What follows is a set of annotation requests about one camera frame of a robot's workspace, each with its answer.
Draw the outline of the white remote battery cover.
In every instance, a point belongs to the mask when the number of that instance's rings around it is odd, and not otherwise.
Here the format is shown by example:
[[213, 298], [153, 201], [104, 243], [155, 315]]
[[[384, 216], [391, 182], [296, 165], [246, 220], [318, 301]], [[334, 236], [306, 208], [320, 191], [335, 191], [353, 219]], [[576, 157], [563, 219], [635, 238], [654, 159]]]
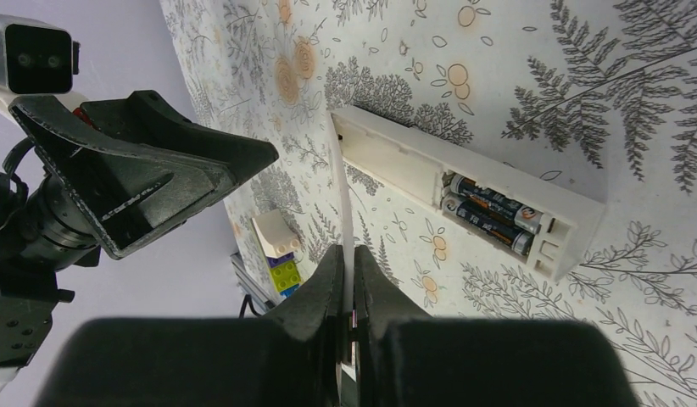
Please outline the white remote battery cover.
[[354, 224], [350, 201], [350, 188], [344, 169], [343, 155], [332, 114], [326, 112], [326, 132], [332, 162], [333, 180], [339, 197], [339, 220], [341, 223], [344, 259], [343, 313], [350, 314], [354, 308]]

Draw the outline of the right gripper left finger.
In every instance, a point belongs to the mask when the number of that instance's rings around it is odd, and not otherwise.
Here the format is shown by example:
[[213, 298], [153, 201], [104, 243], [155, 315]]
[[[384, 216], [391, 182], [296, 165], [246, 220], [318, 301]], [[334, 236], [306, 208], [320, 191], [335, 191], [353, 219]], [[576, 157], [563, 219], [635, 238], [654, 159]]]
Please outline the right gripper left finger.
[[336, 406], [343, 249], [254, 318], [104, 318], [81, 326], [40, 406]]

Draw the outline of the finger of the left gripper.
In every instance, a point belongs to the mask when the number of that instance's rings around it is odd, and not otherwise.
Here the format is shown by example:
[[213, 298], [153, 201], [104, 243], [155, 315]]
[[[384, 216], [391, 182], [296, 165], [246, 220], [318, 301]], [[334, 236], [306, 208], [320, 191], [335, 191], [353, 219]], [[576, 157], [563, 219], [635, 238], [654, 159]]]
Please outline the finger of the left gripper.
[[134, 91], [124, 99], [84, 102], [80, 110], [93, 128], [115, 140], [221, 163], [237, 185], [279, 159], [270, 142], [196, 124], [154, 90]]
[[236, 188], [223, 164], [115, 140], [93, 128], [80, 106], [23, 96], [9, 112], [111, 258], [153, 243]]

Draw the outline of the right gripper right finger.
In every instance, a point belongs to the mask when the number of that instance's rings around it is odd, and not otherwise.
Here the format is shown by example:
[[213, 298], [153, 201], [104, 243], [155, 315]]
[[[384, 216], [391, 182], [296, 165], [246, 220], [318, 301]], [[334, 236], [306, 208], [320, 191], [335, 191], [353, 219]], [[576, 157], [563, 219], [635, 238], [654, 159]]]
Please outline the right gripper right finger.
[[602, 332], [577, 321], [433, 317], [354, 251], [363, 406], [634, 406]]

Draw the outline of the white remote control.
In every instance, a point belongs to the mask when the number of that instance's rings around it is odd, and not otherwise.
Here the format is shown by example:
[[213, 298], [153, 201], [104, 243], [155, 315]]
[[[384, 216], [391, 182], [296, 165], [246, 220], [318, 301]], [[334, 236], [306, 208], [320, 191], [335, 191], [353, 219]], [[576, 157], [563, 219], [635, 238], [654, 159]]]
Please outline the white remote control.
[[603, 203], [349, 106], [328, 114], [347, 164], [559, 280], [582, 260]]

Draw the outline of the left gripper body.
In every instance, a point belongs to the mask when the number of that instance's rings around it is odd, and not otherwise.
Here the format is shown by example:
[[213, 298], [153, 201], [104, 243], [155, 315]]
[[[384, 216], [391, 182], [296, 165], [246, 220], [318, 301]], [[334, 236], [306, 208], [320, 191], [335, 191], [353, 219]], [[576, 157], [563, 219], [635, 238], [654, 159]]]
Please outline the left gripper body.
[[58, 178], [46, 172], [29, 192], [17, 174], [32, 148], [29, 138], [18, 142], [0, 170], [0, 261], [47, 271], [98, 266], [101, 247]]

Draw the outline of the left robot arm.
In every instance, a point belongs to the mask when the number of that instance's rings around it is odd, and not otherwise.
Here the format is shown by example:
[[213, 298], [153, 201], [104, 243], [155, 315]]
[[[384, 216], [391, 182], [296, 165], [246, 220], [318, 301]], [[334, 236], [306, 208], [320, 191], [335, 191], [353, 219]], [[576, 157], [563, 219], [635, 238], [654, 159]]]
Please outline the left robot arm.
[[277, 161], [269, 142], [217, 131], [157, 92], [8, 104], [25, 137], [0, 169], [0, 389], [27, 366], [74, 298], [56, 275], [152, 244]]

